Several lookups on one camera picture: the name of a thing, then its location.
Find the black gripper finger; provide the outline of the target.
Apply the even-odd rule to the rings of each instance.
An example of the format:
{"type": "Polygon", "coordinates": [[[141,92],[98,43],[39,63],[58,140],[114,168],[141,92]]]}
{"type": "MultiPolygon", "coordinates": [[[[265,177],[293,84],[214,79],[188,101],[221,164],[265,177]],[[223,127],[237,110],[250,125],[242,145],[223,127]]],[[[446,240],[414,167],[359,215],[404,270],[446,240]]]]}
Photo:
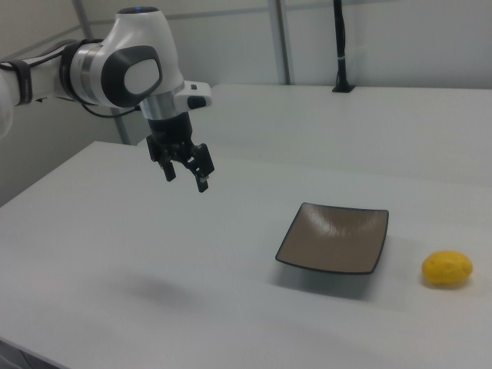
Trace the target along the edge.
{"type": "Polygon", "coordinates": [[[172,160],[169,157],[161,156],[161,158],[159,159],[159,165],[165,173],[166,181],[170,182],[176,178],[175,168],[172,160]]]}
{"type": "Polygon", "coordinates": [[[205,192],[208,189],[208,177],[210,175],[210,161],[207,158],[190,157],[185,167],[194,175],[198,191],[205,192]]]}

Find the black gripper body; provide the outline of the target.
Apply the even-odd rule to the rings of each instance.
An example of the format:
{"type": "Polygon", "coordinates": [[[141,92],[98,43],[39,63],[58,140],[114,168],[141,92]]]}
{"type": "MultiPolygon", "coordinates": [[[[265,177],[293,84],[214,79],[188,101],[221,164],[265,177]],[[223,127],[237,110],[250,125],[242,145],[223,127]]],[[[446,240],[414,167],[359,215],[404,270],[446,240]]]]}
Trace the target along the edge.
{"type": "Polygon", "coordinates": [[[151,134],[146,138],[149,154],[153,162],[159,164],[161,156],[173,162],[185,163],[190,157],[207,158],[210,161],[210,174],[214,164],[206,144],[195,145],[191,139],[191,119],[187,112],[165,120],[148,121],[151,134]]]}

